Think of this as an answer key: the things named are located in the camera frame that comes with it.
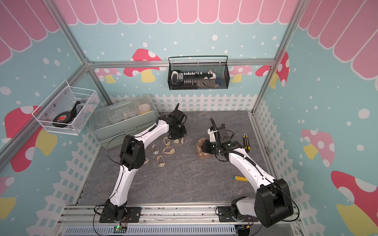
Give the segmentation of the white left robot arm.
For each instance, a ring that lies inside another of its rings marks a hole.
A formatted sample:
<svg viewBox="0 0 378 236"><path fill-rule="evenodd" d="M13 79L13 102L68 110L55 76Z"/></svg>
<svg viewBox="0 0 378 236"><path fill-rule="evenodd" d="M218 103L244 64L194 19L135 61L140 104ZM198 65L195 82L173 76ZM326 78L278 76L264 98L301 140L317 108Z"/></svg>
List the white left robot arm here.
<svg viewBox="0 0 378 236"><path fill-rule="evenodd" d="M137 169L145 163L145 148L165 133L173 140L183 138L187 133L186 120L187 116L175 109L168 115L157 118L155 124L145 131L124 138L120 151L120 172L111 196L104 203L104 212L115 221L126 217L128 192Z"/></svg>

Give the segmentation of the cream square dial watch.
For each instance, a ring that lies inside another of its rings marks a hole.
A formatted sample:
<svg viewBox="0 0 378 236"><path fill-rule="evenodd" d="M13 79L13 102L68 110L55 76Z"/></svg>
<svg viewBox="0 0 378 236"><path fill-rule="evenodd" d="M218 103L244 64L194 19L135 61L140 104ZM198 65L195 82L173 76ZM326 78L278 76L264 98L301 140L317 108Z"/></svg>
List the cream square dial watch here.
<svg viewBox="0 0 378 236"><path fill-rule="evenodd" d="M175 139L174 140L174 143L175 144L183 144L185 142L185 139L184 138L181 138L181 139Z"/></svg>

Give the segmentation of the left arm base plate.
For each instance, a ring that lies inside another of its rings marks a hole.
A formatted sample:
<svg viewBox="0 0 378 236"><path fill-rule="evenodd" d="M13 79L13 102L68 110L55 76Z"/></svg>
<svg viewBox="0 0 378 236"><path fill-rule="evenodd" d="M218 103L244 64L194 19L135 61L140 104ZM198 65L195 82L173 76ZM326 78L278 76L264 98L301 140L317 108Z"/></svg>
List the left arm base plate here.
<svg viewBox="0 0 378 236"><path fill-rule="evenodd" d="M100 223L138 223L141 216L141 207L121 207L111 209L105 207L100 215Z"/></svg>

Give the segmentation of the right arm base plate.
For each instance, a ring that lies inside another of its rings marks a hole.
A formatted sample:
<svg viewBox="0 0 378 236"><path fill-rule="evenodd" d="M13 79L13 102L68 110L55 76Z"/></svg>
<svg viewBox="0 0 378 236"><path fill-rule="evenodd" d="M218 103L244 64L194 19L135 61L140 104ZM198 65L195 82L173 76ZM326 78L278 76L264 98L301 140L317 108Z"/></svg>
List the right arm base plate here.
<svg viewBox="0 0 378 236"><path fill-rule="evenodd" d="M218 206L215 209L215 214L219 218L219 222L251 222L250 216L243 216L231 206Z"/></svg>

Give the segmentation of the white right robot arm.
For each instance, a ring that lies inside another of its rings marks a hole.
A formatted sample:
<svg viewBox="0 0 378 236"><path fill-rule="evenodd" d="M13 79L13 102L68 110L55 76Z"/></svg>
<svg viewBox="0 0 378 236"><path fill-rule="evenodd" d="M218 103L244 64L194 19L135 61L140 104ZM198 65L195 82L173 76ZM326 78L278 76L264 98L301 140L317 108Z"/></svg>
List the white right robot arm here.
<svg viewBox="0 0 378 236"><path fill-rule="evenodd" d="M225 125L212 123L208 129L209 139L201 146L205 154L213 154L216 158L224 157L223 162L234 165L248 180L256 193L254 199L240 197L231 202L231 215L236 221L247 216L256 217L261 224L270 226L286 221L294 214L295 204L290 196L288 183L276 179L263 170L248 155L243 146L232 140Z"/></svg>

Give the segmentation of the cream watch front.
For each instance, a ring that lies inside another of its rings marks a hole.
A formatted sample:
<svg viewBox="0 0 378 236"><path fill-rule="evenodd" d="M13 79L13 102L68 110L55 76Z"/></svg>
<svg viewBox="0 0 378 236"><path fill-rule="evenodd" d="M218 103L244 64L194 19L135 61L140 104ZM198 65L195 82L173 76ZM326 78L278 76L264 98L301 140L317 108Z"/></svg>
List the cream watch front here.
<svg viewBox="0 0 378 236"><path fill-rule="evenodd" d="M159 154L159 149L158 149L158 146L156 144L152 145L151 150L152 150L153 155Z"/></svg>

